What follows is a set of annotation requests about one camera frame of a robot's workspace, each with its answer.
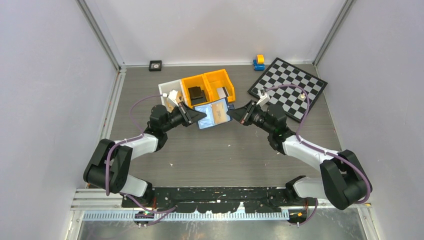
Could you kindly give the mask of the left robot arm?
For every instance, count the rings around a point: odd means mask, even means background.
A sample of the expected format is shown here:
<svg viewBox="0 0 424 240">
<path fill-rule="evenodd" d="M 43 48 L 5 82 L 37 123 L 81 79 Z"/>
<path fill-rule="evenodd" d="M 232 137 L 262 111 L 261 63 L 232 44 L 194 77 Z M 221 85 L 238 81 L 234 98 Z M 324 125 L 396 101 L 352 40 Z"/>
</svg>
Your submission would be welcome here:
<svg viewBox="0 0 424 240">
<path fill-rule="evenodd" d="M 167 131 L 179 125 L 188 127 L 206 116 L 185 103 L 179 103 L 172 111 L 163 105 L 154 106 L 142 135 L 121 141 L 106 138 L 99 141 L 83 180 L 109 193 L 131 195 L 141 207 L 148 207 L 155 195 L 153 185 L 129 174 L 131 161 L 161 150 L 168 139 Z"/>
</svg>

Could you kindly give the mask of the blue leather card holder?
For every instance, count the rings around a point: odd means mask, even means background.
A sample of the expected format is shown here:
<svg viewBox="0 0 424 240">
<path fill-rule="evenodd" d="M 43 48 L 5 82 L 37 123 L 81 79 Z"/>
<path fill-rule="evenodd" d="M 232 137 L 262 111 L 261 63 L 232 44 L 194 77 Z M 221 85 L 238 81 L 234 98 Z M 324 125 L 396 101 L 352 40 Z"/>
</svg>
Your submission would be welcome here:
<svg viewBox="0 0 424 240">
<path fill-rule="evenodd" d="M 228 102 L 227 98 L 222 98 L 210 103 L 197 105 L 193 109 L 206 114 L 206 117 L 197 122 L 198 128 L 202 130 L 230 122 L 232 117 L 227 114 L 227 111 L 234 110 L 235 107 Z"/>
</svg>

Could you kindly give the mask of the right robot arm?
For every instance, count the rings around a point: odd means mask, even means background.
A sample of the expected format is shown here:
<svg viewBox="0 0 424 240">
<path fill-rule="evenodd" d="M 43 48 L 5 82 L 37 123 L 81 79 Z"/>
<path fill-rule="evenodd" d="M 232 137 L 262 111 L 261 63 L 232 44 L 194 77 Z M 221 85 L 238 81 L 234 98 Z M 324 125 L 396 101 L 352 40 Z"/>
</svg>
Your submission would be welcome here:
<svg viewBox="0 0 424 240">
<path fill-rule="evenodd" d="M 372 184 L 357 156 L 347 149 L 337 152 L 302 138 L 287 126 L 282 106 L 271 104 L 262 110 L 251 100 L 243 107 L 228 110 L 227 114 L 241 125 L 255 125 L 268 133 L 267 140 L 273 150 L 320 172 L 317 178 L 301 175 L 286 183 L 285 198 L 291 205 L 299 205 L 306 198 L 325 199 L 344 210 L 369 199 Z"/>
</svg>

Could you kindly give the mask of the gold card pocket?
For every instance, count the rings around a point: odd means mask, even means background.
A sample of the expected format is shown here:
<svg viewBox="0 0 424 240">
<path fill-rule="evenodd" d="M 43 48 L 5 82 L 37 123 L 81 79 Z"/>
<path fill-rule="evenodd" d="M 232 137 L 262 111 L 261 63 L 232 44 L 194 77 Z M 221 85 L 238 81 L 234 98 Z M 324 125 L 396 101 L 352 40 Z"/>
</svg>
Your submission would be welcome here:
<svg viewBox="0 0 424 240">
<path fill-rule="evenodd" d="M 223 99 L 222 101 L 216 101 L 211 104 L 211 112 L 213 121 L 216 125 L 224 124 L 230 121 L 230 117 L 227 115 L 228 105 Z"/>
</svg>

